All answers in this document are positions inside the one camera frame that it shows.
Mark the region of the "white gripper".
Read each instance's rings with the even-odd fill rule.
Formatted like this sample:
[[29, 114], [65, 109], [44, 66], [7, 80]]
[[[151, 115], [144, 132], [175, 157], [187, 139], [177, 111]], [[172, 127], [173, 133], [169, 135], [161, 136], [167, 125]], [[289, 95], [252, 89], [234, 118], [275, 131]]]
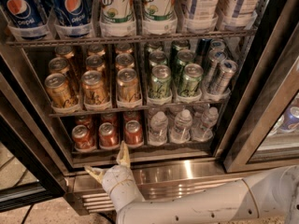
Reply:
[[86, 165], [84, 169], [98, 183], [102, 183], [102, 187], [113, 202], [115, 210], [119, 212], [126, 205], [134, 202], [144, 202], [145, 199], [130, 169], [129, 148], [124, 141], [121, 142], [117, 164], [107, 171], [89, 165]]

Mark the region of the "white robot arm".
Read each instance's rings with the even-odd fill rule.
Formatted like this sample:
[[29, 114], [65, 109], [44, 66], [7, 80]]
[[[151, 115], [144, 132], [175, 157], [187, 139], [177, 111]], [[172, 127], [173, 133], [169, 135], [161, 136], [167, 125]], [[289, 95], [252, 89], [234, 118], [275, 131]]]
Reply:
[[131, 170], [128, 146], [117, 164], [85, 171], [100, 183], [116, 209], [116, 224], [208, 224], [283, 215], [299, 224], [299, 166], [287, 166], [167, 202], [149, 202]]

